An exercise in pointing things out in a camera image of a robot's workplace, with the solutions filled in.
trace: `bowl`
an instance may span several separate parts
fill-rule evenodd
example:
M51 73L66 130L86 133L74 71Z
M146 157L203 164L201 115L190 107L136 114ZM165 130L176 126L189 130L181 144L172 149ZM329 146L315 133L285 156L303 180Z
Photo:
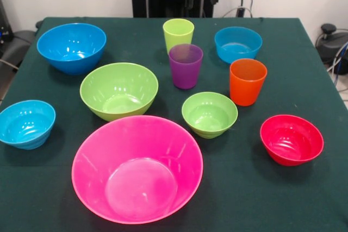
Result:
M167 119L138 115L93 132L72 164L72 183L96 215L123 224L172 215L195 194L203 174L195 139Z
M238 110L225 95L216 92L199 92L184 102L182 115L198 136L212 139L224 133L235 123Z
M260 135L269 155L284 166L309 162L318 157L324 148L324 140L317 127L294 115L268 118L261 126Z
M54 108L43 101L15 103L0 113L0 141L19 149L45 143L55 121Z
M153 72L128 62L95 69L80 86L82 101L92 112L109 122L144 114L157 92L158 81Z
M38 40L39 53L56 69L71 75L90 72L104 52L107 36L92 24L63 24Z
M241 58L254 59L262 46L262 38L245 27L227 27L215 34L215 45L220 59L231 64Z

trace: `lime green bowl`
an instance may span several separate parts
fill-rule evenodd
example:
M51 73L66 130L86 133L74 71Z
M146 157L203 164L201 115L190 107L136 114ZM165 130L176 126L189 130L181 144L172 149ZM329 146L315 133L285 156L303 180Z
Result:
M88 108L110 122L142 115L158 91L153 72L141 65L117 62L89 73L80 86L80 96Z
M186 123L200 137L212 139L229 129L238 117L235 104L216 92L199 92L182 106Z

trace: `green cloth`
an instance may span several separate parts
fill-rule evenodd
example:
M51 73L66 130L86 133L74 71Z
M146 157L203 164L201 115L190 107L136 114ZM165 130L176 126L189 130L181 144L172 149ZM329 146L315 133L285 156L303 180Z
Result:
M98 66L135 62L152 70L158 94L146 114L183 121L181 106L190 95L228 95L229 65L215 50L214 35L224 27L257 31L257 55L268 76L255 105L238 107L239 117L223 135L205 140L192 135L204 158L203 179L190 202L172 216L145 225L121 225L89 211L71 183L71 165L81 143L105 121L82 102L84 76L68 76L29 49L0 107L26 99L51 103L57 120L47 142L33 151L0 146L0 231L347 231L348 113L298 19L192 19L193 44L204 51L198 84L179 90L171 81L162 24L165 19L47 18L38 37L64 23L102 28L107 45ZM259 137L262 122L294 114L314 123L325 140L323 153L297 167L275 163Z

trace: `pink bowl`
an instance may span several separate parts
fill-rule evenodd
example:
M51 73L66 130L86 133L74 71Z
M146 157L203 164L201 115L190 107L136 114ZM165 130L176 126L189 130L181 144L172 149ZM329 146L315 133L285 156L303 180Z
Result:
M261 126L261 140L270 156L284 166L296 166L319 156L324 148L320 131L293 115L276 115Z
M107 123L80 146L72 164L78 198L123 224L168 217L196 192L203 158L194 138L164 118L140 115Z

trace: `light blue bowl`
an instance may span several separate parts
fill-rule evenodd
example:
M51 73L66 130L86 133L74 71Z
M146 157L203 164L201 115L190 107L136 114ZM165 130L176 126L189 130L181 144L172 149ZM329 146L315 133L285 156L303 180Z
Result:
M217 55L231 64L237 59L254 59L262 46L262 38L245 27L227 27L215 34Z
M19 149L45 143L55 121L54 108L43 101L15 103L0 113L0 141Z
M39 53L58 70L77 75L90 72L104 52L107 36L91 24L63 24L38 40Z

